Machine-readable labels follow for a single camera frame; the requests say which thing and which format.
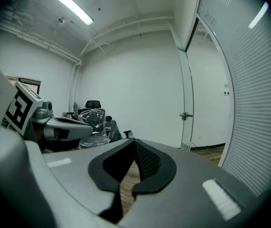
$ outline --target door handle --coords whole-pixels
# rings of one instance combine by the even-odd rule
[[[182,117],[183,121],[187,120],[187,118],[189,118],[189,117],[193,117],[193,115],[192,114],[188,114],[188,112],[183,112],[179,116]]]

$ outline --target wall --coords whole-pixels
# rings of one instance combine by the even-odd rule
[[[76,101],[99,100],[121,131],[180,147],[183,88],[179,60],[169,31],[145,33],[86,54]]]
[[[208,35],[195,33],[187,50],[194,93],[194,119],[191,142],[208,146],[226,141],[229,96],[220,95],[227,84],[224,65]]]
[[[39,95],[52,102],[54,114],[68,110],[71,62],[0,30],[0,70],[6,75],[40,80]]]
[[[196,11],[197,0],[172,0],[175,15],[174,30],[179,39],[179,47],[186,48],[186,40],[191,32],[191,24]]]

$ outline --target ceiling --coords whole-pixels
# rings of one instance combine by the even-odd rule
[[[97,47],[108,53],[113,41],[168,29],[168,22],[174,22],[171,0],[73,1],[94,19],[91,25],[83,23],[58,0],[9,0],[5,10],[17,16],[10,18],[12,13],[6,13],[2,21],[40,35],[75,55]]]

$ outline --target fluorescent tube light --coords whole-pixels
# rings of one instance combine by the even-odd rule
[[[90,18],[89,15],[87,15],[80,7],[77,6],[75,2],[72,0],[59,0],[64,5],[66,5],[74,14],[76,14],[83,22],[85,22],[87,25],[90,25],[93,23],[93,19]]]
[[[260,19],[263,17],[263,15],[266,13],[269,5],[267,2],[264,2],[264,5],[262,6],[260,12],[258,12],[257,16],[253,19],[253,21],[250,23],[248,28],[252,29],[253,27],[256,26],[256,24],[260,21]]]

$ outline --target ceiling-mounted device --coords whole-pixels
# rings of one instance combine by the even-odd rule
[[[72,0],[59,0],[66,5],[74,14],[76,14],[86,25],[93,23],[93,19],[86,14],[75,2]]]

